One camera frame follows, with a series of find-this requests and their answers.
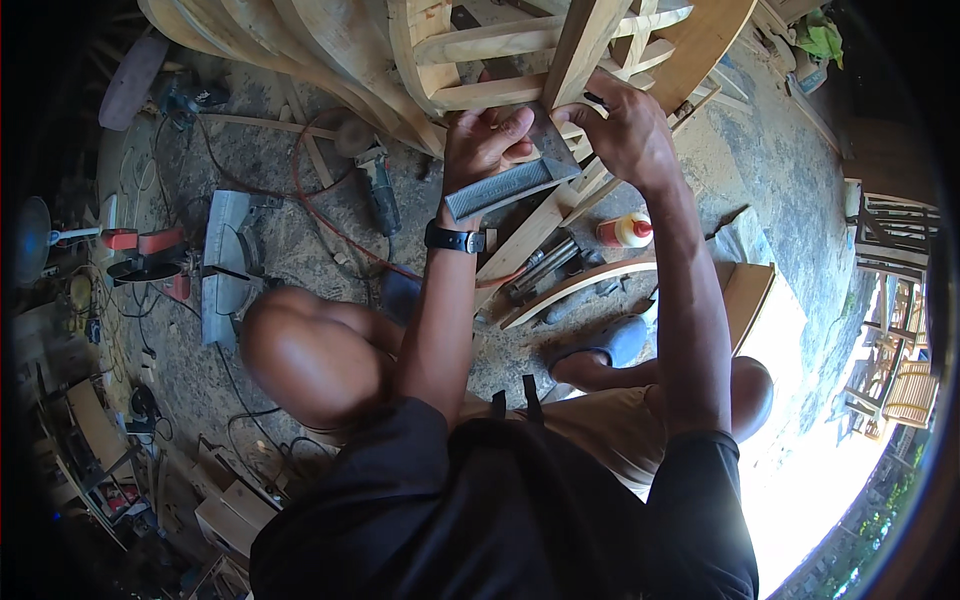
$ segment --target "wood glue bottle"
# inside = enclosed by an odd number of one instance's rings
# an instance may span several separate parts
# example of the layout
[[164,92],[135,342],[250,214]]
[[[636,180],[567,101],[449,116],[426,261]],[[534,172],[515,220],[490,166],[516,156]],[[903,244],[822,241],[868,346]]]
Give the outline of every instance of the wood glue bottle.
[[631,212],[600,223],[596,236],[601,246],[644,248],[654,239],[654,228],[646,214]]

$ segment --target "black watch strap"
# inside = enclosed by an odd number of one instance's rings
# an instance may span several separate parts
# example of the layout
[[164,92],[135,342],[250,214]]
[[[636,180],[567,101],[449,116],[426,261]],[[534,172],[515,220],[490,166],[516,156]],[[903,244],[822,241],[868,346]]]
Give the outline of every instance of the black watch strap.
[[451,231],[437,227],[437,220],[431,219],[426,224],[426,233],[423,235],[423,244],[427,248],[443,248],[459,250],[468,254],[482,252],[487,242],[487,236],[479,231]]

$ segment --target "purple sanding disc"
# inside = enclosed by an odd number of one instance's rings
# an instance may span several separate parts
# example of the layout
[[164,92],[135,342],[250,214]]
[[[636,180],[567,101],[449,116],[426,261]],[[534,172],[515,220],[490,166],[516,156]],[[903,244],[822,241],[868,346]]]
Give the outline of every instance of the purple sanding disc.
[[167,39],[142,37],[120,62],[100,104],[100,126],[124,131],[143,108],[150,94],[150,85],[167,55]]

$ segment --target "angle grinder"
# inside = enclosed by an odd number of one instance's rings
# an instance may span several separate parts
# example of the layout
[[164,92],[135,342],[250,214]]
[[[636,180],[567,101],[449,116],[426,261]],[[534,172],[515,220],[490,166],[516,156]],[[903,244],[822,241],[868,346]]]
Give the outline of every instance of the angle grinder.
[[394,187],[390,182],[390,162],[387,148],[373,132],[373,128],[359,117],[344,121],[333,140],[337,154],[353,158],[353,164],[363,173],[370,188],[370,209],[376,228],[391,241],[402,229],[400,212],[396,208]]

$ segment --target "black shirt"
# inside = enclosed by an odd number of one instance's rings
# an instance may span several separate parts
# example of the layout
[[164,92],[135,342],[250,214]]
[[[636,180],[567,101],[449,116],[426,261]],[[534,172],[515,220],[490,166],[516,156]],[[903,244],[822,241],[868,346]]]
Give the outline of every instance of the black shirt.
[[756,598],[738,452],[670,441],[644,504],[578,446],[519,420],[375,410],[331,472],[257,536],[273,598]]

